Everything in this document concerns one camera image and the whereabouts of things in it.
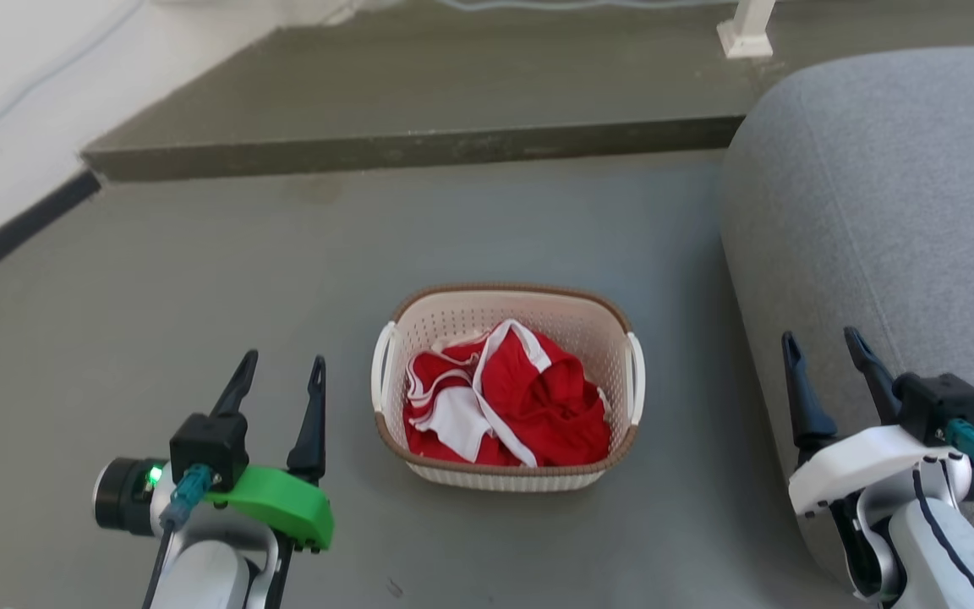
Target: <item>gray fabric upholstery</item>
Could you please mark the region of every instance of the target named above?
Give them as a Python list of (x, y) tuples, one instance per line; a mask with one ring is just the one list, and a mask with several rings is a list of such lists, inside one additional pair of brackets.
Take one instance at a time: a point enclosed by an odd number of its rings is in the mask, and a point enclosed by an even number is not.
[[(785, 329), (841, 435), (878, 424), (845, 325), (894, 375), (974, 385), (974, 49), (844, 59), (781, 82), (731, 143), (720, 215), (785, 478), (797, 455)], [(831, 519), (800, 527), (847, 585)]]

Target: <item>laundry basket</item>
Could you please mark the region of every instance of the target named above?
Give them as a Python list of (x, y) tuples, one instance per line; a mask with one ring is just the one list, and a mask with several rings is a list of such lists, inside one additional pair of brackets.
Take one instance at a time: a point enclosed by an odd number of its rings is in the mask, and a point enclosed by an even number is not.
[[(409, 360), (438, 339), (487, 332), (511, 318), (576, 355), (588, 380), (604, 391), (611, 428), (606, 459), (572, 467), (498, 467), (423, 458), (408, 451), (402, 417)], [(447, 285), (414, 294), (382, 328), (370, 390), (382, 441), (423, 478), (487, 491), (571, 491), (599, 480), (633, 446), (645, 402), (645, 358), (626, 316), (595, 294), (524, 284)]]

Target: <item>green plastic part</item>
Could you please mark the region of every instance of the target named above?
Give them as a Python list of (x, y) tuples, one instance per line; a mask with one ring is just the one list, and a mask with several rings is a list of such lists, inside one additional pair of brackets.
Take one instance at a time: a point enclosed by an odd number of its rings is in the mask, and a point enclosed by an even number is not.
[(206, 493), (205, 500), (227, 502), (305, 548), (329, 550), (333, 539), (329, 498), (317, 486), (287, 471), (249, 465), (231, 492)]

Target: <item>red and white fabric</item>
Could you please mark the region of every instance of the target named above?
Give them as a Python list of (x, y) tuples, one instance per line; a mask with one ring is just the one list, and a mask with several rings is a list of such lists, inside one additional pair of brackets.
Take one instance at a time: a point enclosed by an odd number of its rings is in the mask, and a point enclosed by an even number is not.
[(480, 465), (587, 465), (606, 458), (603, 393), (576, 356), (515, 320), (408, 364), (409, 450)]

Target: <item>white basket handle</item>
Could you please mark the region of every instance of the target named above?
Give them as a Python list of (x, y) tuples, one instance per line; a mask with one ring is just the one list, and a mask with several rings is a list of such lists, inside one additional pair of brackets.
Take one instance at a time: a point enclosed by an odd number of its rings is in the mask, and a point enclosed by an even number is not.
[(641, 342), (633, 332), (627, 332), (626, 336), (630, 339), (630, 358), (633, 362), (633, 413), (630, 415), (630, 425), (637, 425), (641, 423), (641, 413), (645, 410), (645, 352), (641, 350)]
[(382, 362), (389, 354), (390, 343), (393, 342), (393, 335), (396, 332), (396, 322), (386, 324), (382, 328), (382, 334), (378, 335), (378, 343), (375, 344), (375, 358), (370, 363), (370, 403), (375, 406), (375, 412), (382, 412)]

